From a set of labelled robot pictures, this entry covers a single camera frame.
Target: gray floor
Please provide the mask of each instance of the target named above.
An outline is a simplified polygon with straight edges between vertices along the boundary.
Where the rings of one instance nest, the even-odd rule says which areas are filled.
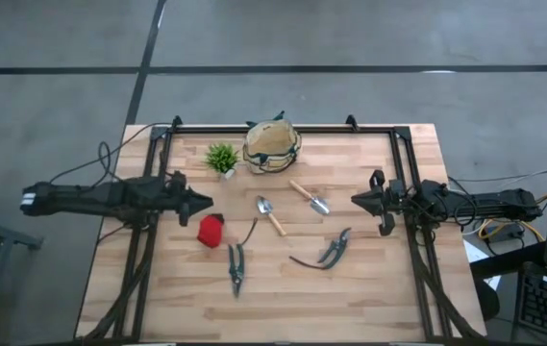
[[[0,1],[0,67],[137,66],[155,5]],[[169,0],[152,60],[288,63],[547,63],[547,1]],[[100,219],[22,216],[20,189],[95,158],[100,140],[118,144],[135,80],[0,76],[0,223],[45,237],[39,252],[12,256],[0,294],[0,343],[72,337]],[[348,113],[360,122],[434,122],[448,172],[458,178],[547,168],[547,72],[150,76],[137,123],[176,114],[192,124],[238,123],[280,110],[300,123],[338,123]],[[100,173],[91,167],[64,181],[86,184]],[[547,176],[518,186],[540,195]],[[546,220],[535,222],[544,235]],[[500,289],[504,301],[512,279]],[[508,337],[506,323],[488,327],[493,337]]]

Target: small potted plant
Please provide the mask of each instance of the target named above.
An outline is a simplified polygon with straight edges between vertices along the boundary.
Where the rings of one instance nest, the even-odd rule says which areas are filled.
[[[218,143],[209,146],[205,164],[219,172],[222,179],[228,180],[235,174],[235,164],[238,161],[237,151],[229,143]]]

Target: green plant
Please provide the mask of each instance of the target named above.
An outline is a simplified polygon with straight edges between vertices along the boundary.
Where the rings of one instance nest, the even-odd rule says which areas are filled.
[[[217,172],[226,173],[233,168],[238,161],[236,153],[238,153],[238,151],[235,151],[231,144],[212,144],[209,146],[205,164],[207,167]]]

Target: pruning shears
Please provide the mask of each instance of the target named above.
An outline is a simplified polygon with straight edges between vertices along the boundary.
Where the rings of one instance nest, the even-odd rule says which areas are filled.
[[[324,255],[322,255],[322,257],[318,260],[318,263],[320,264],[324,263],[331,256],[333,251],[335,251],[336,252],[335,256],[327,264],[324,264],[322,266],[317,266],[317,265],[305,263],[293,256],[290,256],[289,258],[308,268],[320,269],[320,270],[331,269],[333,268],[334,265],[337,264],[339,259],[341,259],[341,255],[343,255],[343,252],[346,250],[346,245],[348,244],[348,232],[350,232],[350,230],[351,228],[347,228],[341,231],[341,234],[339,234],[339,238],[337,240],[331,241],[331,245],[329,245],[329,249],[327,249]]]
[[[232,245],[228,245],[228,256],[230,261],[230,268],[228,272],[231,275],[231,282],[233,284],[233,293],[238,298],[238,293],[241,290],[241,284],[245,276],[245,259],[243,257],[243,245],[237,244],[236,251],[238,252],[238,265],[235,265],[235,251]]]

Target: wooden tabletop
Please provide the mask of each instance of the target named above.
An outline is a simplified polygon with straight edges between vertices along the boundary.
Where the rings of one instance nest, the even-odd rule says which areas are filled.
[[[124,139],[141,128],[127,127]],[[447,182],[435,126],[410,128],[421,179]],[[148,134],[144,131],[121,150],[119,177],[142,174]],[[189,185],[212,197],[215,205],[192,216],[187,227],[179,226],[174,212],[162,216],[142,341],[423,339],[403,219],[397,218],[392,235],[380,237],[380,219],[350,202],[350,196],[368,190],[367,180],[374,169],[383,169],[388,179],[395,177],[386,135],[304,134],[299,159],[285,172],[254,175],[241,162],[226,182],[220,182],[217,174],[203,164],[209,144],[216,142],[232,143],[240,150],[242,136],[173,137],[168,171],[181,170]],[[325,198],[331,214],[322,216],[313,211],[291,189],[290,179]],[[268,219],[259,214],[257,195],[271,201],[286,237],[278,236]],[[209,249],[196,236],[199,221],[214,212],[223,213],[226,223],[222,245]],[[259,223],[245,245],[246,277],[236,299],[228,273],[226,244],[242,241],[254,217]],[[105,220],[101,235],[118,226],[116,220]],[[309,269],[288,259],[294,256],[315,262],[347,227],[352,228],[348,247],[333,269]],[[435,249],[444,290],[474,329],[484,334],[459,227],[443,224],[436,232]],[[98,246],[77,335],[89,332],[119,293],[129,242],[130,231],[126,230]],[[437,325],[431,294],[430,307]],[[127,333],[133,308],[129,306]]]

